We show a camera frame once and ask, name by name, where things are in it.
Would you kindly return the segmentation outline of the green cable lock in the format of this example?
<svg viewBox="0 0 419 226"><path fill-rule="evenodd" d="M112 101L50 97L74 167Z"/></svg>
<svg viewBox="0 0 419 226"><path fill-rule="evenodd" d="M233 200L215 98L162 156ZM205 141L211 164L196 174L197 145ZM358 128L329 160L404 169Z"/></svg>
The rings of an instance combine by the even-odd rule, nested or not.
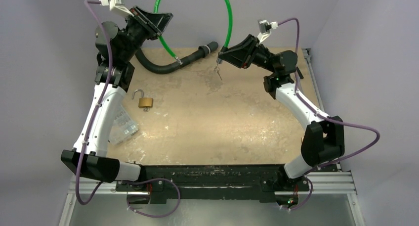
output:
<svg viewBox="0 0 419 226"><path fill-rule="evenodd" d="M230 45L234 27L234 15L230 0L155 0L153 11L170 6L182 12L175 28L182 38L196 40L198 35L205 39L215 38L222 48Z"/></svg>

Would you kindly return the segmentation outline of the cable lock keys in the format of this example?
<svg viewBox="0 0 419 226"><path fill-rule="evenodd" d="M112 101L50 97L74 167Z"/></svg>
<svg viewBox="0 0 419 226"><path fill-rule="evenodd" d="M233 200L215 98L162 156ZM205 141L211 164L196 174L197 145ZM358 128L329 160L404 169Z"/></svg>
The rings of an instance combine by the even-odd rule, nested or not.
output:
<svg viewBox="0 0 419 226"><path fill-rule="evenodd" d="M219 64L217 63L214 67L214 72L218 75L218 77L220 78L220 80L222 80L221 74L220 74L220 68L219 68Z"/></svg>

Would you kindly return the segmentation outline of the large brass padlock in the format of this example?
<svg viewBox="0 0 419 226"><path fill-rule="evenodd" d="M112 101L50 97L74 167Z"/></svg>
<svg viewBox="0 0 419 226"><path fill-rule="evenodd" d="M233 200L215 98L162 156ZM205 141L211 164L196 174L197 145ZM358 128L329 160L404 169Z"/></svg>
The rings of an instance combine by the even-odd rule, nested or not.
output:
<svg viewBox="0 0 419 226"><path fill-rule="evenodd" d="M145 107L152 108L153 107L153 103L154 103L153 98L151 98L151 97L145 97L144 96L144 91L142 89L136 89L136 90L134 90L133 93L132 93L131 99L134 100L135 94L137 92L140 92L140 95L141 95L141 97L138 100L138 107L139 108L143 108L143 109Z"/></svg>

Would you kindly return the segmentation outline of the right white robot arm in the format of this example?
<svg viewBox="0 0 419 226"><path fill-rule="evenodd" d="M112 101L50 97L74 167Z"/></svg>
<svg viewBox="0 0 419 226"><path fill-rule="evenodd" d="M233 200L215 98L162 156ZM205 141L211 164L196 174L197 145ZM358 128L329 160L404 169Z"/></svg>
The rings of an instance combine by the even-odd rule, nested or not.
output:
<svg viewBox="0 0 419 226"><path fill-rule="evenodd" d="M248 35L238 45L223 48L218 58L237 68L246 69L253 64L270 71L271 75L263 78L265 91L288 108L305 130L300 154L279 169L277 183L280 188L291 189L297 178L309 170L344 154L343 127L337 124L341 118L329 117L317 108L291 78L297 71L295 51L271 53L257 37Z"/></svg>

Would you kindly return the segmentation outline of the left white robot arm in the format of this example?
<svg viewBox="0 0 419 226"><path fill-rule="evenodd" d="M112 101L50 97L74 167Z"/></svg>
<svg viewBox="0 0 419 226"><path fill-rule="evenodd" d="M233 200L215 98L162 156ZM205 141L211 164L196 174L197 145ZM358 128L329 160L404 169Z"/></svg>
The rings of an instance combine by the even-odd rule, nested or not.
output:
<svg viewBox="0 0 419 226"><path fill-rule="evenodd" d="M61 154L61 161L75 175L102 182L128 181L136 191L147 186L140 165L107 157L108 141L133 76L130 60L145 40L161 36L172 18L172 13L151 13L134 6L123 29L111 21L95 29L98 67L92 104L72 150Z"/></svg>

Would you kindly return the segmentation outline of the clear plastic box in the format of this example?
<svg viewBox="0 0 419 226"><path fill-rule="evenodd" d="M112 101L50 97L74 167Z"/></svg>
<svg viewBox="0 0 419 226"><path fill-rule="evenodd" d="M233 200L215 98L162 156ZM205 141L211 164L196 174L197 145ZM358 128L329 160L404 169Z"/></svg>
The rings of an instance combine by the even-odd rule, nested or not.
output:
<svg viewBox="0 0 419 226"><path fill-rule="evenodd" d="M137 132L137 123L129 116L125 108L120 105L116 110L108 141L113 145L118 145L130 139Z"/></svg>

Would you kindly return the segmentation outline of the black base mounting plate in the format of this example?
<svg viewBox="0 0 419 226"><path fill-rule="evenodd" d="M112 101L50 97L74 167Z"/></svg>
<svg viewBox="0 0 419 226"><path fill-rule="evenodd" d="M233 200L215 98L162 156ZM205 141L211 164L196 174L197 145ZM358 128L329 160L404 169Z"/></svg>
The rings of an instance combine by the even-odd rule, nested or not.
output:
<svg viewBox="0 0 419 226"><path fill-rule="evenodd" d="M286 180L282 164L250 165L148 165L142 166L139 181L133 185L116 182L115 192L139 194L149 190L152 204L168 199L258 200L275 202L276 192L292 195L294 190L308 191L306 179Z"/></svg>

